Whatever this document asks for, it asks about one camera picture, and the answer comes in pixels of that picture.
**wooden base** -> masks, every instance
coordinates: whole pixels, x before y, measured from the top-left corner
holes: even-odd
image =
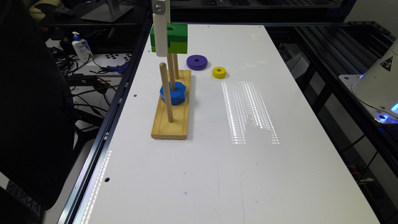
[[[181,82],[186,86],[187,97],[183,103],[172,106],[174,117],[172,123],[168,121],[166,105],[159,97],[151,133],[154,139],[184,140],[187,138],[191,70],[179,70],[179,75],[180,78],[176,82]]]

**wooden dowel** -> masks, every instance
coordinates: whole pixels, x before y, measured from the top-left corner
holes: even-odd
[[[176,80],[180,79],[180,74],[178,70],[178,57],[177,54],[173,54],[173,64],[174,64],[174,78]]]
[[[172,109],[172,99],[170,96],[170,88],[169,88],[169,79],[167,78],[167,67],[165,63],[160,63],[160,76],[162,77],[162,85],[163,85],[163,93],[164,93],[164,101],[166,104],[167,110],[167,118],[169,122],[173,122],[173,109]]]
[[[169,68],[169,78],[170,78],[170,87],[172,91],[175,90],[175,79],[174,79],[174,69],[173,69],[173,56],[172,54],[167,54],[167,66]]]

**white bottle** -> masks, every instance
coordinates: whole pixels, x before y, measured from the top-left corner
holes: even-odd
[[[81,63],[87,63],[93,59],[93,54],[87,44],[85,39],[80,38],[78,32],[72,32],[75,41],[72,42],[72,46],[76,51],[77,56],[79,56]]]

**green block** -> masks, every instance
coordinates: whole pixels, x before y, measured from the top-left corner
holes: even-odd
[[[167,40],[169,42],[188,42],[188,25],[167,23]],[[150,30],[150,45],[155,47],[154,27]]]
[[[152,47],[152,52],[156,52],[156,47]],[[188,42],[170,42],[170,54],[186,54],[188,53]]]

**yellow ring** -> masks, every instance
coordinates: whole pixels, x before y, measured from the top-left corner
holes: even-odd
[[[225,78],[226,70],[223,67],[215,67],[213,69],[213,76],[215,78]]]

